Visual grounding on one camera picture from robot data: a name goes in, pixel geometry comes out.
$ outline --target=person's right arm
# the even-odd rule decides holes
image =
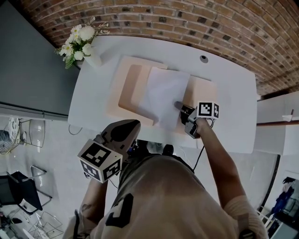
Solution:
[[[236,165],[224,147],[221,145],[214,131],[206,119],[196,121],[197,133],[201,136],[206,148],[213,177],[217,186],[218,196],[222,208],[235,197],[246,195],[241,185]]]

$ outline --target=person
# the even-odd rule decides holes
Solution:
[[[6,130],[0,130],[0,141],[11,142],[9,132],[7,132]]]
[[[104,215],[107,182],[90,181],[64,239],[268,238],[249,204],[234,161],[206,119],[197,121],[220,205],[175,156],[137,154],[123,165],[116,199]]]

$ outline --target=metal chair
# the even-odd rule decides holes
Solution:
[[[33,178],[40,177],[47,173],[47,171],[40,169],[36,166],[31,166],[32,169],[36,168],[42,171],[41,174],[32,176],[30,178],[26,177],[19,171],[16,171],[13,174],[7,172],[6,176],[0,176],[0,206],[2,205],[18,205],[24,212],[29,215],[32,215],[37,210],[43,210],[43,206],[48,204],[52,197],[44,192],[41,192],[36,188]],[[49,198],[47,202],[41,205],[39,200],[38,193],[45,195]],[[27,211],[26,208],[22,207],[20,204],[22,200],[25,199],[26,202],[31,204],[36,208],[34,211]]]

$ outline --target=white floor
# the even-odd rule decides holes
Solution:
[[[77,132],[78,128],[71,127],[71,131]],[[53,200],[44,207],[44,211],[55,215],[63,223],[62,228],[65,229],[69,217],[73,216],[75,209],[80,206],[89,183],[89,179],[86,179],[82,173],[77,154],[86,141],[93,139],[96,134],[97,132],[83,129],[78,135],[73,136],[68,132],[67,122],[47,121],[44,147],[39,149],[31,145],[19,145],[8,156],[0,156],[0,173],[4,174],[6,170],[13,173],[18,170],[29,176],[31,165],[47,170],[48,174],[36,182],[37,186],[41,187],[44,192],[53,196]],[[195,164],[199,151],[199,149],[175,147],[175,154],[192,165]],[[276,155],[257,151],[250,155],[236,153],[230,155],[238,167],[242,184],[250,202],[257,208],[268,189]],[[218,201],[216,186],[205,151],[199,160],[195,173],[206,190]],[[112,181],[118,185],[116,177],[113,177]],[[116,188],[109,182],[106,212],[110,209],[116,192]],[[17,207],[7,206],[3,208],[6,213],[13,209],[17,209]],[[31,223],[36,220],[36,216],[30,218],[22,211],[19,211],[15,217],[28,220]],[[22,223],[20,227],[28,228],[30,223]]]

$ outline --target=sheet of paper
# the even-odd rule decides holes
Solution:
[[[152,67],[138,113],[153,119],[154,125],[175,129],[179,110],[174,102],[183,101],[189,78],[185,72]]]

